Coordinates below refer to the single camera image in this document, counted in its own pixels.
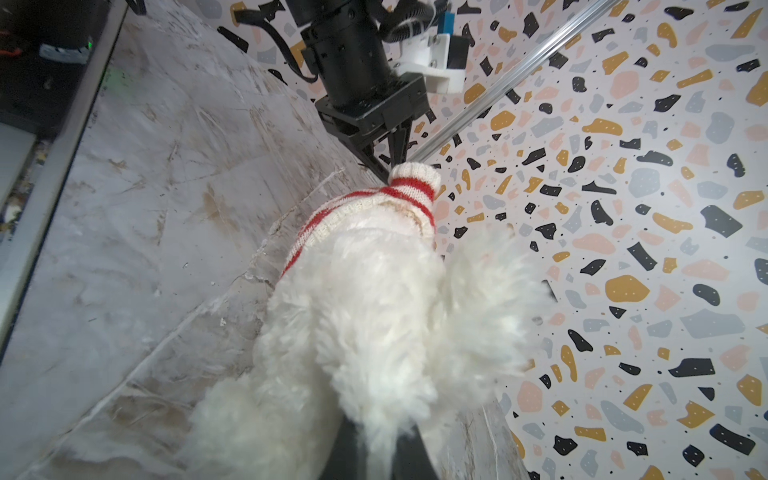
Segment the plush toy ear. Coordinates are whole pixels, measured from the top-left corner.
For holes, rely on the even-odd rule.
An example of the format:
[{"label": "plush toy ear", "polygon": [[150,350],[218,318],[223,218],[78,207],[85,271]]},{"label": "plush toy ear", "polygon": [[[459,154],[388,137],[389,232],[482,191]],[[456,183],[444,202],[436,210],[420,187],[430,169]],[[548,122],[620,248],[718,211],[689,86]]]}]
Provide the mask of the plush toy ear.
[{"label": "plush toy ear", "polygon": [[553,304],[526,260],[528,249],[506,226],[470,230],[449,259],[429,341],[438,395],[478,406],[495,379],[528,364],[534,317]]}]

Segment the terrazzo patterned surface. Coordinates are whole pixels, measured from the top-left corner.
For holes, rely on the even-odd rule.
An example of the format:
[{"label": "terrazzo patterned surface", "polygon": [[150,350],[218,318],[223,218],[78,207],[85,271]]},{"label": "terrazzo patterned surface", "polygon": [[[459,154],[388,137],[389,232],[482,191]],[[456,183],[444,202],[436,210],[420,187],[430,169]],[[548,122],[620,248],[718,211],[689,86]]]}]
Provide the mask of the terrazzo patterned surface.
[{"label": "terrazzo patterned surface", "polygon": [[[272,12],[270,24],[283,36],[303,71],[308,73],[300,53],[304,48],[300,30],[280,0],[267,3],[260,3],[260,0],[183,0],[182,3],[214,28],[225,28],[239,36],[248,45],[247,53],[294,89],[300,97],[314,101],[325,95],[321,81],[307,84],[288,68],[269,35],[258,28],[236,24],[234,21],[233,12],[238,9],[253,8]],[[383,3],[392,6],[396,1],[385,0]],[[438,132],[450,118],[519,63],[528,51],[542,43],[557,27],[586,5],[587,0],[464,0],[463,3],[454,0],[452,11],[457,14],[454,34],[472,39],[465,91],[461,94],[430,95],[431,111],[413,122],[410,151],[415,151],[419,143]],[[399,44],[385,44],[384,47],[388,58],[399,57]],[[379,156],[387,156],[388,153],[385,144],[376,148]]]},{"label": "terrazzo patterned surface", "polygon": [[430,162],[439,252],[511,223],[558,300],[499,384],[532,479],[768,476],[764,5],[623,0]]}]

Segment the plush toy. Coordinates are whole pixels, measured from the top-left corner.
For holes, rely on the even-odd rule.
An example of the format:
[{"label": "plush toy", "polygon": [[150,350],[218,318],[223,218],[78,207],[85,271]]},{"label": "plush toy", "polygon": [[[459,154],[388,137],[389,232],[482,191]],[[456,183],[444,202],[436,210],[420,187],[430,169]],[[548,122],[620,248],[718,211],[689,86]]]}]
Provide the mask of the plush toy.
[{"label": "plush toy", "polygon": [[253,348],[192,416],[192,468],[207,478],[317,480],[345,416],[367,478],[389,480],[398,437],[429,455],[458,410],[519,376],[527,333],[551,302],[511,225],[475,224],[444,263],[432,205],[440,176],[392,169],[390,185],[323,205],[300,232]]}]

